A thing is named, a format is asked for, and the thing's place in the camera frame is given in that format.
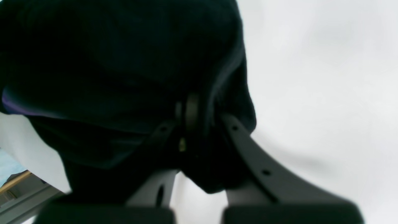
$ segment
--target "blue surface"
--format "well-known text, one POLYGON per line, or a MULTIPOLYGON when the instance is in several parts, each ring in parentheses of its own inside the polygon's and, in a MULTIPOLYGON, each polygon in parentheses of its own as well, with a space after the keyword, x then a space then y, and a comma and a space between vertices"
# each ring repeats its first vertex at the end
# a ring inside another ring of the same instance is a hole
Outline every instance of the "blue surface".
POLYGON ((25 171, 19 162, 14 160, 3 149, 0 149, 0 186, 2 186, 11 174, 16 174, 25 171))

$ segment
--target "black fabric cushion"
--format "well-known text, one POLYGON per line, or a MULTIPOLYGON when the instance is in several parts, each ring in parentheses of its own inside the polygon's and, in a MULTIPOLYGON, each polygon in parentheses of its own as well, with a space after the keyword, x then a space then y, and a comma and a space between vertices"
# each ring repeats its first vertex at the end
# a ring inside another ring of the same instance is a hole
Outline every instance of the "black fabric cushion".
POLYGON ((252 132, 235 0, 3 0, 0 88, 63 160, 110 169, 200 94, 199 135, 215 110, 252 132))

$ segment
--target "wooden edge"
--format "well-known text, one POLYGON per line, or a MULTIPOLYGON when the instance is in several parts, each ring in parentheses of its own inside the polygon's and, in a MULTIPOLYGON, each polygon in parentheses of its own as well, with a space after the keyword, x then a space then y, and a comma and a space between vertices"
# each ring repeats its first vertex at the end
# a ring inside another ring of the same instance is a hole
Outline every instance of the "wooden edge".
POLYGON ((19 182, 25 180, 26 178, 30 177, 32 173, 29 170, 25 170, 24 172, 21 173, 21 175, 17 176, 16 178, 6 182, 1 188, 0 188, 0 194, 5 193, 8 191, 10 188, 14 187, 17 185, 19 182))

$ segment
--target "white wall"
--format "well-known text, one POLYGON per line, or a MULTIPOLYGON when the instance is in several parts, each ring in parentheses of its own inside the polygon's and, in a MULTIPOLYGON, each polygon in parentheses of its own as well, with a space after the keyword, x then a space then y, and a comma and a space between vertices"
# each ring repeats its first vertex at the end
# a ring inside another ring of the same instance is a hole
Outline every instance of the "white wall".
MULTIPOLYGON (((368 224, 398 223, 398 2, 238 2, 253 138, 274 145, 268 153, 296 174, 356 202, 368 224)), ((58 155, 25 118, 0 115, 0 146, 68 191, 58 155)), ((226 197, 180 175, 172 206, 180 224, 215 224, 226 197)))

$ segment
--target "screw hole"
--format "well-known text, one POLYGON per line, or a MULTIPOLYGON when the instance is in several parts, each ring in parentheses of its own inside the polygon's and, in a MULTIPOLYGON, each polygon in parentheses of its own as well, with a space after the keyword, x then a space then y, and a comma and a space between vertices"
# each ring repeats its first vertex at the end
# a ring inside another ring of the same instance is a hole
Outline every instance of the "screw hole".
POLYGON ((265 176, 270 176, 271 175, 271 172, 269 171, 269 170, 263 170, 262 171, 262 173, 265 175, 265 176))
POLYGON ((163 201, 163 194, 164 194, 164 186, 160 186, 158 195, 156 197, 156 207, 160 207, 163 201))

